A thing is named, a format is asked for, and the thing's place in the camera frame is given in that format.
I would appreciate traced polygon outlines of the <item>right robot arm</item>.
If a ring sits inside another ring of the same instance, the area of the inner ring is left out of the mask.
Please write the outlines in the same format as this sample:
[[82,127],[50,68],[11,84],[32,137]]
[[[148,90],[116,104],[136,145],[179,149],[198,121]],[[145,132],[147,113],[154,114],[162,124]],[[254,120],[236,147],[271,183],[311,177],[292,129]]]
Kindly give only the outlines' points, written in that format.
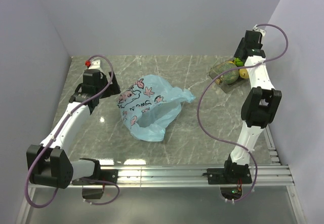
[[252,183],[251,153],[260,134],[272,123],[282,98],[268,75],[261,44],[263,34],[259,30],[247,30],[234,54],[246,67],[251,90],[241,108],[243,125],[237,145],[224,163],[223,177],[230,184]]

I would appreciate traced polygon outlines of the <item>light blue printed plastic bag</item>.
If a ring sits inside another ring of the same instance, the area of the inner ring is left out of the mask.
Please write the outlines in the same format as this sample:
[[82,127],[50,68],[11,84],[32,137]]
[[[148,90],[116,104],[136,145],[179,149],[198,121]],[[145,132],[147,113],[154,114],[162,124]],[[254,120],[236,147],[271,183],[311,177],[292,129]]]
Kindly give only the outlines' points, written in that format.
[[168,125],[182,110],[182,103],[191,103],[195,96],[187,89],[173,87],[156,75],[136,80],[117,99],[121,119],[137,140],[163,141]]

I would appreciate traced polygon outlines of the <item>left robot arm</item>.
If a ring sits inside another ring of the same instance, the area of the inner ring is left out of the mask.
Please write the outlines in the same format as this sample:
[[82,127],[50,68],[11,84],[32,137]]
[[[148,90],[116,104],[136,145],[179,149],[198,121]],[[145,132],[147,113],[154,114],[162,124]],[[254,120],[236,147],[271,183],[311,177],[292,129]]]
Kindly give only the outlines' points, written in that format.
[[89,184],[99,183],[102,172],[98,160],[82,158],[72,162],[67,154],[100,99],[119,93],[120,87],[113,73],[105,75],[99,69],[85,70],[83,81],[71,95],[58,124],[39,145],[27,149],[29,182],[59,189],[65,189],[71,181],[81,178]]

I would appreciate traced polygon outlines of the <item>green melon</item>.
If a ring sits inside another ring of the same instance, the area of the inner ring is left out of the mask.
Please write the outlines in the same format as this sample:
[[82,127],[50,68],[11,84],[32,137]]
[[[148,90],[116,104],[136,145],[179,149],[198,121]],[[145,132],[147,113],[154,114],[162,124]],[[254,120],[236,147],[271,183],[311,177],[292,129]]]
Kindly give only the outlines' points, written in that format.
[[[217,66],[216,73],[221,74],[222,72],[228,71],[232,68],[236,68],[236,65],[228,63],[228,62],[223,62]],[[231,71],[221,75],[219,78],[222,79],[221,84],[228,85],[228,84],[232,84],[232,83],[236,82],[238,77],[239,77],[239,71],[236,69],[236,70],[231,70]]]

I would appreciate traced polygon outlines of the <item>green striped round fruit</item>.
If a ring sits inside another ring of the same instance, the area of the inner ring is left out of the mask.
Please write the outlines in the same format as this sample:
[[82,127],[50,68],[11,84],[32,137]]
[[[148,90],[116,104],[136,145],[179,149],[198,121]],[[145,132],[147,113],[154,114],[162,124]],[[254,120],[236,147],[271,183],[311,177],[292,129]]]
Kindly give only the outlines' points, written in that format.
[[242,67],[244,65],[244,63],[239,58],[235,58],[233,62],[237,67]]

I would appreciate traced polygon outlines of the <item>yellow lemon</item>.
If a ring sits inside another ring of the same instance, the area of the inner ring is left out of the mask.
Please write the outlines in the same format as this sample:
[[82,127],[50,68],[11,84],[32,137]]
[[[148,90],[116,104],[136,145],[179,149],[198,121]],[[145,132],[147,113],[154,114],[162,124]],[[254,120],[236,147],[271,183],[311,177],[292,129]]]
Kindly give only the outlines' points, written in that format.
[[247,69],[245,69],[245,68],[241,68],[241,69],[239,69],[239,76],[240,76],[242,79],[248,79],[248,78],[249,78],[249,74],[248,74]]

